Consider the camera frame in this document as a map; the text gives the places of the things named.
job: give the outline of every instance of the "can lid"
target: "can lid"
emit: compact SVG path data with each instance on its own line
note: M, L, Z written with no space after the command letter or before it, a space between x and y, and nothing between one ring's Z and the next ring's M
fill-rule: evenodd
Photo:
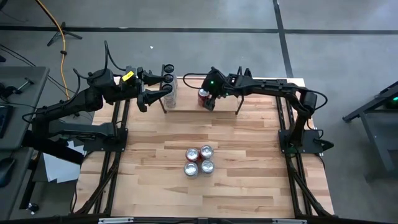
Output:
M194 162L185 164L184 171L187 175L195 175L198 173L198 166Z
M187 158L190 160L197 159L199 156L199 152L195 148L190 148L187 150Z
M200 149L200 154L205 157L210 157L211 155L213 155L213 148L209 145L204 145Z
M209 159L205 159L201 163L201 169L203 172L211 173L214 170L214 163Z
M208 91L204 90L204 89L200 89L199 90L199 95L200 96L208 96L208 95L210 95L210 93Z
M164 68L163 68L163 71L164 71L165 73L172 73L172 72L174 72L174 65L172 65L172 64L167 64L167 65L165 65Z

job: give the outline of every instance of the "red soda can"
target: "red soda can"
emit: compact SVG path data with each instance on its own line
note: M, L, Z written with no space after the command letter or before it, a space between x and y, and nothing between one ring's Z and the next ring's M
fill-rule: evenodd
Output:
M209 95L209 92L204 89L200 89L198 91L198 105L203 106L203 104L205 104L205 101L209 98Z
M199 158L199 151L198 149L195 148L190 148L187 150L185 153L185 157L190 161L190 162L195 162Z

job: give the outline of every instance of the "black desk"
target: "black desk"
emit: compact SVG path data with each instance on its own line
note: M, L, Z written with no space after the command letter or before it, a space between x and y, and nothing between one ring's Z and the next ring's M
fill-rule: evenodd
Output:
M24 77L30 78L35 84L24 89L21 95L11 95L8 100L10 103L37 106L48 74L49 69L45 67L0 67L0 82L6 86L20 86L25 82ZM33 112L34 109L22 105L13 107L14 112L6 133L0 139L0 159L9 157L12 150L18 150L12 156L16 159L12 179L7 186L0 188L0 220L7 220L12 212L33 153L33 149L20 148L20 145L29 126L21 116Z

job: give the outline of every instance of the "wooden table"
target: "wooden table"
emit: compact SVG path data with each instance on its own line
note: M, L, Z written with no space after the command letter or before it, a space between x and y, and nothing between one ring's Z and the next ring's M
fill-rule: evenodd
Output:
M187 88L179 81L179 91ZM304 86L301 78L290 78L288 82ZM177 99L177 104L196 100ZM112 112L113 107L105 105L95 113L94 124L110 122ZM127 126L129 139L119 167L113 216L294 216L285 158L279 151L275 97L246 96L238 115L228 111L164 114L158 102L141 113L133 100ZM187 179L183 173L185 151L204 144L215 149L215 173L211 177ZM98 185L103 155L92 153L81 167L76 210ZM303 164L309 189L333 213L321 161L314 155L303 154ZM301 191L298 195L304 211Z

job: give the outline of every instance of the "tripod stand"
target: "tripod stand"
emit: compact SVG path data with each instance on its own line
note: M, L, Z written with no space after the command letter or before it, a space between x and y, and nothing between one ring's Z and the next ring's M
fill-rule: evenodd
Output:
M72 37L76 37L76 38L79 39L79 40L82 39L82 37L80 37L79 35L76 35L76 34L74 34L74 33L72 33L72 32L66 31L66 30L64 29L64 28L66 27L66 23L65 23L65 22L62 22L62 24L61 24L60 27L61 27L61 30L62 30L62 32L63 32L64 35L67 35L67 34L68 34L68 35L71 35ZM54 34L54 36L51 38L51 40L48 42L47 46L50 47L60 36L61 36L60 32L57 31L57 32Z

